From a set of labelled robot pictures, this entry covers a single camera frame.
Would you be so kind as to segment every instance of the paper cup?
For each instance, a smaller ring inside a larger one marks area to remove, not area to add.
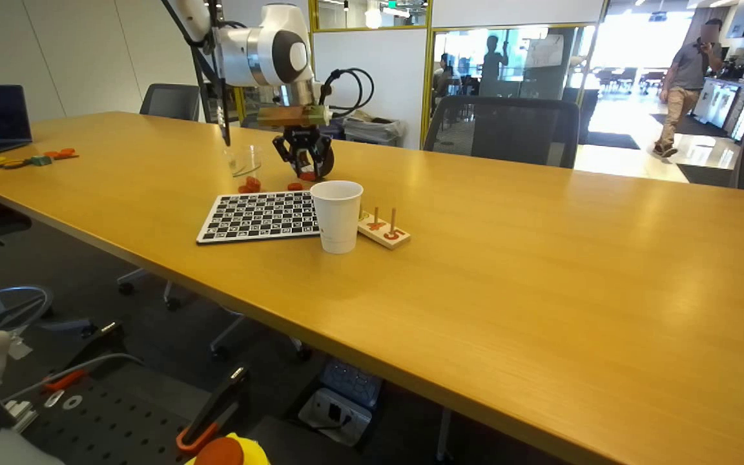
[[[323,252],[328,254],[355,252],[361,194],[365,187],[355,181],[321,181],[311,189]]]

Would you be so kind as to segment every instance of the desk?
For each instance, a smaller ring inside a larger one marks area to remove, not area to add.
[[[235,189],[215,128],[98,115],[36,134],[18,152],[84,159],[0,170],[35,221],[567,460],[744,464],[744,192],[337,142],[332,180],[399,207],[408,247],[199,249]]]

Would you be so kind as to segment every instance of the power outlet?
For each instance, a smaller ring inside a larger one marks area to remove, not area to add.
[[[367,409],[327,387],[312,393],[312,399],[298,411],[298,420],[347,447],[355,447],[372,425]]]

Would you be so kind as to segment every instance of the cable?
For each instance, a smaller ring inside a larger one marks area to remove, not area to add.
[[[9,403],[9,400],[17,400],[17,399],[24,399],[24,395],[28,395],[28,393],[35,393],[35,390],[38,390],[38,387],[45,387],[46,382],[54,382],[54,381],[68,377],[68,375],[73,375],[73,373],[85,373],[88,367],[97,367],[97,366],[103,366],[103,362],[112,362],[112,360],[130,360],[130,362],[134,362],[134,366],[143,366],[137,358],[124,355],[124,351],[100,355],[100,358],[85,360],[85,362],[81,362],[81,366],[73,366],[73,367],[68,367],[68,371],[63,371],[63,373],[46,375],[46,377],[41,377],[38,382],[35,382],[35,386],[28,386],[28,387],[17,390],[13,395],[6,399],[6,403]]]
[[[332,97],[332,85],[343,77],[343,76],[351,76],[355,83],[356,83],[356,98],[355,98],[355,106],[333,106],[333,110],[343,110],[342,116],[350,116],[351,112],[356,110],[365,110],[372,98],[374,98],[374,77],[361,70],[361,68],[347,68],[347,70],[333,70],[327,83],[321,85],[321,106],[327,103],[327,98]]]
[[[20,337],[28,327],[35,327],[54,302],[54,296],[45,287],[35,287],[35,284],[0,287],[0,296],[18,296],[18,292],[36,292],[38,297],[0,314],[0,328],[11,332],[13,337]]]

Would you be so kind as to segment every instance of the black and white checkerboard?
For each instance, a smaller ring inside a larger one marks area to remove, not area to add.
[[[197,244],[243,244],[319,235],[307,192],[222,194],[213,205]]]

